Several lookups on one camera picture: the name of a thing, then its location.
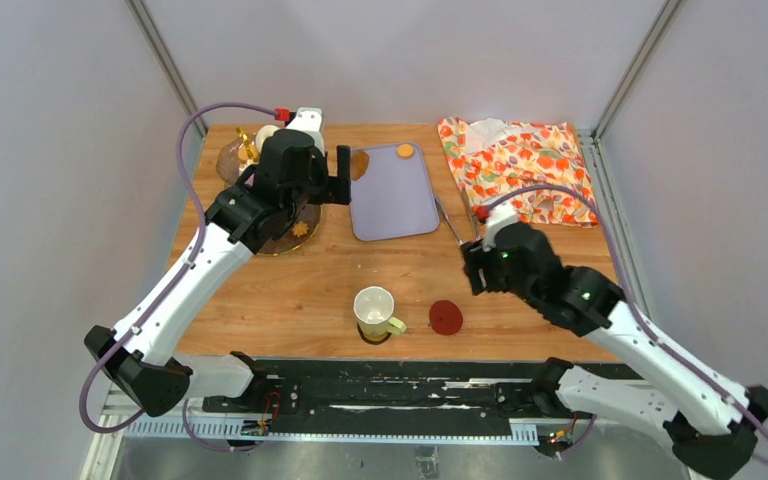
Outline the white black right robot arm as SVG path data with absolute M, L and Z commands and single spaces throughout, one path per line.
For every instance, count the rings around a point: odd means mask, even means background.
M 542 415 L 586 412 L 649 435 L 689 469 L 731 479 L 752 458 L 768 418 L 768 389 L 745 387 L 705 367 L 648 320 L 597 270 L 565 266 L 546 235 L 526 224 L 494 241 L 460 246 L 473 294 L 511 293 L 556 327 L 611 351 L 649 385 L 640 390 L 548 358 L 527 398 Z

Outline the light green mug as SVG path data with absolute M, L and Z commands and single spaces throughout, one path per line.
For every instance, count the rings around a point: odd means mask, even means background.
M 357 325 L 368 335 L 390 332 L 401 335 L 407 331 L 407 325 L 394 316 L 395 300 L 383 287 L 369 286 L 360 290 L 353 301 L 353 312 Z

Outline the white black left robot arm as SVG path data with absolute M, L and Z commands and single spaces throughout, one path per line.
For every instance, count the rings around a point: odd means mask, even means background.
M 222 190 L 167 274 L 114 328 L 93 327 L 84 343 L 105 375 L 140 412 L 157 417 L 190 398 L 227 397 L 243 413 L 266 400 L 254 361 L 240 352 L 185 355 L 183 334 L 219 287 L 271 239 L 292 229 L 307 205 L 351 201 L 351 149 L 336 148 L 337 173 L 313 134 L 283 128 L 257 164 Z

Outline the metal serving tongs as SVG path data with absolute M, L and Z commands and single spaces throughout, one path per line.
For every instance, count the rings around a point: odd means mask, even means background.
M 461 190 L 459 195 L 460 195 L 462 204 L 464 206 L 464 209 L 466 211 L 466 215 L 467 215 L 467 218 L 468 218 L 468 221 L 469 221 L 469 225 L 470 225 L 470 228 L 471 228 L 471 231 L 472 231 L 472 235 L 474 237 L 473 240 L 469 240 L 469 241 L 464 240 L 462 238 L 462 236 L 458 233 L 458 231 L 457 231 L 453 221 L 451 220 L 451 218 L 450 218 L 450 216 L 449 216 L 449 214 L 448 214 L 448 212 L 447 212 L 447 210 L 446 210 L 446 208 L 445 208 L 441 198 L 437 194 L 434 195 L 434 202 L 435 202 L 436 209 L 437 209 L 438 213 L 442 216 L 442 218 L 443 218 L 447 228 L 449 229 L 450 233 L 453 235 L 454 239 L 456 240 L 456 242 L 458 243 L 459 246 L 462 246 L 462 245 L 466 244 L 467 242 L 469 242 L 469 243 L 480 243 L 481 242 L 481 235 L 480 235 L 480 231 L 479 231 L 479 222 L 478 222 L 478 218 L 476 216 L 476 213 L 474 212 L 474 210 L 472 208 L 472 204 L 470 203 L 468 194 L 466 193 L 465 190 Z

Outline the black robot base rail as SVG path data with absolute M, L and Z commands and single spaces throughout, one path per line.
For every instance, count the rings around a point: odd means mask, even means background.
M 278 439 L 549 446 L 583 432 L 589 415 L 533 400 L 540 369 L 522 361 L 261 358 L 240 398 L 212 395 L 197 411 L 263 423 Z

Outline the purple iced donut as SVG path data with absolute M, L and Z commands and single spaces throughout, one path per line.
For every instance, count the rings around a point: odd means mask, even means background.
M 255 135 L 255 147 L 259 153 L 264 151 L 264 144 L 267 139 L 272 137 L 276 131 L 280 130 L 277 125 L 264 125 Z

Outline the three-tier glass cake stand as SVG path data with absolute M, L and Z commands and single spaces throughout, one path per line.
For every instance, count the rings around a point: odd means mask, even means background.
M 247 131 L 242 126 L 236 127 L 236 137 L 220 149 L 216 160 L 216 174 L 223 181 L 226 188 L 231 187 L 245 170 L 256 165 L 260 160 L 260 153 L 255 147 L 256 133 Z M 238 158 L 238 150 L 242 145 L 249 145 L 257 151 L 257 162 L 242 164 Z M 306 205 L 299 213 L 291 227 L 278 239 L 269 239 L 260 249 L 259 253 L 263 255 L 277 256 L 290 251 L 299 249 L 304 243 L 310 240 L 316 232 L 322 219 L 322 207 L 319 205 Z M 296 238 L 292 235 L 291 229 L 298 221 L 307 222 L 310 225 L 310 232 L 302 238 Z

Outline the small orange shell cookie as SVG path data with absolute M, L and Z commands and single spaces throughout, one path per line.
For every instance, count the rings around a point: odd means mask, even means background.
M 304 221 L 298 221 L 291 229 L 291 233 L 296 238 L 302 238 L 310 232 L 310 225 Z

